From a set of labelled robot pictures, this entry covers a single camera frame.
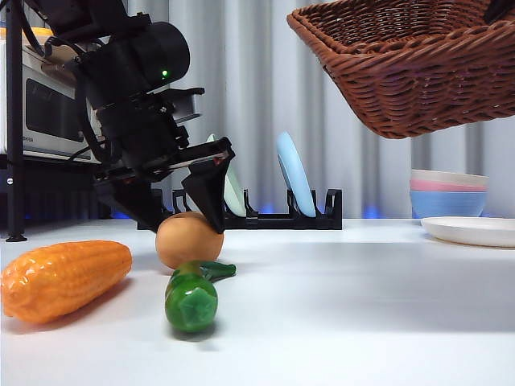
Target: blue plate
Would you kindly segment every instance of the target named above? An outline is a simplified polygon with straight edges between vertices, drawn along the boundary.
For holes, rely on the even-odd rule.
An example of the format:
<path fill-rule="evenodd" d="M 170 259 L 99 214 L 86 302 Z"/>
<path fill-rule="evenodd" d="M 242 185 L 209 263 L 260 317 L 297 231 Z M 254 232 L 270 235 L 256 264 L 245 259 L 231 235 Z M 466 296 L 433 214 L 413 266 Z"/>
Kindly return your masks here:
<path fill-rule="evenodd" d="M 311 189 L 303 163 L 290 135 L 285 131 L 277 138 L 277 154 L 282 176 L 288 189 L 293 191 L 299 210 L 307 217 L 316 217 Z"/>

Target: white curtain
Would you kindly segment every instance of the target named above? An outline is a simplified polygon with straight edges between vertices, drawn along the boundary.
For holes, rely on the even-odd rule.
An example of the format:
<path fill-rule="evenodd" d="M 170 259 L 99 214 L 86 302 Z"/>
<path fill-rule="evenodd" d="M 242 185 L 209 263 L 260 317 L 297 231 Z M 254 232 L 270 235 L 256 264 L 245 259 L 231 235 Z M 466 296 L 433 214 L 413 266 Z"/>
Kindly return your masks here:
<path fill-rule="evenodd" d="M 366 129 L 309 48 L 286 24 L 305 0 L 128 0 L 129 14 L 170 21 L 188 41 L 192 64 L 173 84 L 201 86 L 201 118 L 187 123 L 191 143 L 227 136 L 251 204 L 286 208 L 275 139 L 286 130 L 322 206 L 328 188 L 344 192 L 344 217 L 411 217 L 411 168 L 490 177 L 486 216 L 515 217 L 515 118 L 387 140 Z M 186 171 L 159 186 L 171 188 Z"/>

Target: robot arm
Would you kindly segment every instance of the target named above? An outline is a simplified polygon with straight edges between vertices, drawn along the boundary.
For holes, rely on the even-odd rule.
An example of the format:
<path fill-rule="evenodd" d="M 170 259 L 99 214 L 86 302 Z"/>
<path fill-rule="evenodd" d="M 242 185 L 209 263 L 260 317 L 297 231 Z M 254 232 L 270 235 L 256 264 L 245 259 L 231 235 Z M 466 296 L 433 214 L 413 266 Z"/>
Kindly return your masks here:
<path fill-rule="evenodd" d="M 180 31 L 169 23 L 152 23 L 148 14 L 129 17 L 121 0 L 26 3 L 54 32 L 49 43 L 75 48 L 99 43 L 91 51 L 76 49 L 77 55 L 64 67 L 76 78 L 77 116 L 101 162 L 94 176 L 100 200 L 157 232 L 166 215 L 150 184 L 188 167 L 186 192 L 210 224 L 223 232 L 224 178 L 234 157 L 231 143 L 222 138 L 188 147 L 187 131 L 179 124 L 199 116 L 183 111 L 184 106 L 191 108 L 193 95 L 204 93 L 202 88 L 153 92 L 187 73 L 190 53 Z M 106 36 L 109 42 L 102 43 L 99 38 Z M 47 55 L 51 44 L 38 51 Z M 86 101 L 97 111 L 105 143 L 93 133 Z"/>

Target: brown wicker basket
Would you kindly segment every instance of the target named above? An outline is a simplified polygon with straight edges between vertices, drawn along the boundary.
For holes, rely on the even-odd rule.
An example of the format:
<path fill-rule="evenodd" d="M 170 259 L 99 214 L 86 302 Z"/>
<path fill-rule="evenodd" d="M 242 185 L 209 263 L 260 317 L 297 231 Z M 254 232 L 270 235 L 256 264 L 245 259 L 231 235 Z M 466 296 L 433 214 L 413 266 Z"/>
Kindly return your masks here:
<path fill-rule="evenodd" d="M 490 0 L 341 0 L 295 10 L 290 27 L 352 110 L 386 138 L 515 114 L 515 10 Z"/>

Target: brown egg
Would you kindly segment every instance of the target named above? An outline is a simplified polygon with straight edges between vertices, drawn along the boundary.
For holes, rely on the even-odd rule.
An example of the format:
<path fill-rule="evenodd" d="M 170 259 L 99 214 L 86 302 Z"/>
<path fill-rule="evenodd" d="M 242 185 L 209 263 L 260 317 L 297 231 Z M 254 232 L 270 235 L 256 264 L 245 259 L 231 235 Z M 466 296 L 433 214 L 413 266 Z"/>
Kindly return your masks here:
<path fill-rule="evenodd" d="M 192 260 L 214 261 L 218 258 L 224 235 L 211 227 L 202 213 L 186 211 L 168 217 L 155 237 L 159 260 L 175 269 Z"/>

